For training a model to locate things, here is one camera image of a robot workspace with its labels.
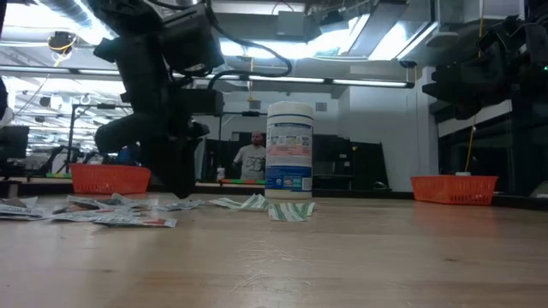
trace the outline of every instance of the orange basket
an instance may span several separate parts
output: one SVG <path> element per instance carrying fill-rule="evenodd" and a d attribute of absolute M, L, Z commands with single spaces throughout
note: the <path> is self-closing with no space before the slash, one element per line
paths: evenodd
<path fill-rule="evenodd" d="M 413 176 L 415 200 L 441 204 L 490 205 L 497 176 Z"/>
<path fill-rule="evenodd" d="M 151 171 L 141 167 L 73 163 L 75 193 L 145 193 Z"/>

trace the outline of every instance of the wooden table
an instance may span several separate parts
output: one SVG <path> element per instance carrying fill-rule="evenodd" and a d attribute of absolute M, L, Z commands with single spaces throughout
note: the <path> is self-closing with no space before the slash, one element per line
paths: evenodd
<path fill-rule="evenodd" d="M 539 308 L 548 302 L 548 214 L 316 201 L 309 222 L 270 222 L 265 213 L 210 205 L 161 213 L 178 218 L 176 228 L 1 221 L 0 306 Z M 39 202 L 59 208 L 64 196 Z"/>

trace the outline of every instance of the person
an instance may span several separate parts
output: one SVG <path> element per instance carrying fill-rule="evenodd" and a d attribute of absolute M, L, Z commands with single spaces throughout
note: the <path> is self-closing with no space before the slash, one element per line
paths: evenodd
<path fill-rule="evenodd" d="M 251 134 L 251 145 L 243 146 L 236 154 L 232 166 L 241 163 L 242 180 L 264 180 L 266 149 L 262 146 L 263 135 L 260 132 Z"/>

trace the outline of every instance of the disinfecting wipes container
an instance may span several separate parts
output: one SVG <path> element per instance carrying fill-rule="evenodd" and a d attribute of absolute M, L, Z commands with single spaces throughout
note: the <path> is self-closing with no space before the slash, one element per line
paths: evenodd
<path fill-rule="evenodd" d="M 312 197 L 312 107 L 280 102 L 268 109 L 265 196 Z"/>

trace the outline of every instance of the white lid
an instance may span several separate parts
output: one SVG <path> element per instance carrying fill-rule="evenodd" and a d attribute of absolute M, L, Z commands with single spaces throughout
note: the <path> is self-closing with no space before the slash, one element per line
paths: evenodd
<path fill-rule="evenodd" d="M 297 102 L 278 102 L 268 107 L 268 116 L 297 114 L 314 117 L 314 109 L 307 104 Z"/>

